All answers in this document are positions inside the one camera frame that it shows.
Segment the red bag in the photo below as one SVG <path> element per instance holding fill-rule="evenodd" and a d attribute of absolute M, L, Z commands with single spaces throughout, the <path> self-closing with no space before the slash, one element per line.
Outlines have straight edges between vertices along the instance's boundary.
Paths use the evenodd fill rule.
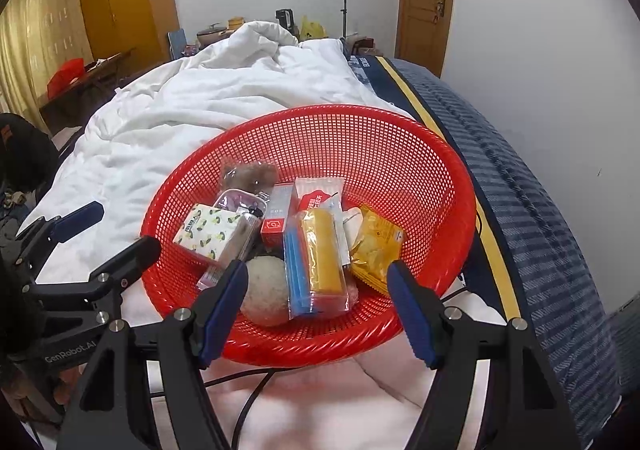
<path fill-rule="evenodd" d="M 47 83 L 47 96 L 53 99 L 68 87 L 73 80 L 84 74 L 84 60 L 74 58 L 65 62 Z"/>

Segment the bed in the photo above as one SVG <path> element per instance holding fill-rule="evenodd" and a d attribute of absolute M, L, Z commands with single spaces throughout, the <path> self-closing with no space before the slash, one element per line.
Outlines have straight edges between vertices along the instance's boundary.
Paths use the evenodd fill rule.
<path fill-rule="evenodd" d="M 454 284 L 463 280 L 472 292 L 451 304 L 483 321 L 504 324 L 522 316 L 531 322 L 587 446 L 619 401 L 618 377 L 602 305 L 558 210 L 494 128 L 426 69 L 372 56 L 351 64 L 337 40 L 299 44 L 276 24 L 250 22 L 229 40 L 162 65 L 119 91 L 91 118 L 24 225 L 93 200 L 103 204 L 104 219 L 60 245 L 38 282 L 85 280 L 136 239 L 149 202 L 171 171 L 246 119 L 332 102 L 399 112 L 444 137 L 476 189 L 476 238 Z M 160 319 L 141 282 L 124 297 L 123 317 L 130 324 Z M 204 377 L 245 368 L 218 360 Z M 475 446 L 487 373 L 479 362 L 460 448 Z M 209 389 L 229 438 L 259 380 Z M 254 403 L 241 448 L 404 448 L 432 380 L 403 335 L 356 358 L 283 373 Z M 162 386 L 157 367 L 150 368 L 150 382 Z M 159 433 L 172 448 L 166 406 L 154 401 Z"/>

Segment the yellow roll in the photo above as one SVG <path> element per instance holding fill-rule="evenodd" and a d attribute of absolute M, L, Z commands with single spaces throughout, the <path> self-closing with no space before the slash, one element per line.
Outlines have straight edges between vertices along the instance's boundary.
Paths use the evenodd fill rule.
<path fill-rule="evenodd" d="M 344 277 L 331 212 L 319 208 L 303 211 L 300 227 L 305 239 L 310 292 L 344 294 Z"/>

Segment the navy blue fabric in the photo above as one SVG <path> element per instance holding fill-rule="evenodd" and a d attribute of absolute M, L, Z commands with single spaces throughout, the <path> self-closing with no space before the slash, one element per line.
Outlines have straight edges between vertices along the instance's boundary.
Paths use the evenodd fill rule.
<path fill-rule="evenodd" d="M 604 309 L 574 236 L 527 165 L 484 116 L 426 68 L 390 63 L 446 128 L 482 188 L 524 289 L 526 304 L 520 306 L 528 309 L 587 446 L 615 409 L 620 386 Z"/>

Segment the avocado print packaging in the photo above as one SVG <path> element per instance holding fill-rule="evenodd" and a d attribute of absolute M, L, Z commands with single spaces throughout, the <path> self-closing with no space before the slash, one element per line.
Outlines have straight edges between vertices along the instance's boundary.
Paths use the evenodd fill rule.
<path fill-rule="evenodd" d="M 175 234 L 174 243 L 200 260 L 226 269 L 238 257 L 249 233 L 242 214 L 194 205 Z"/>

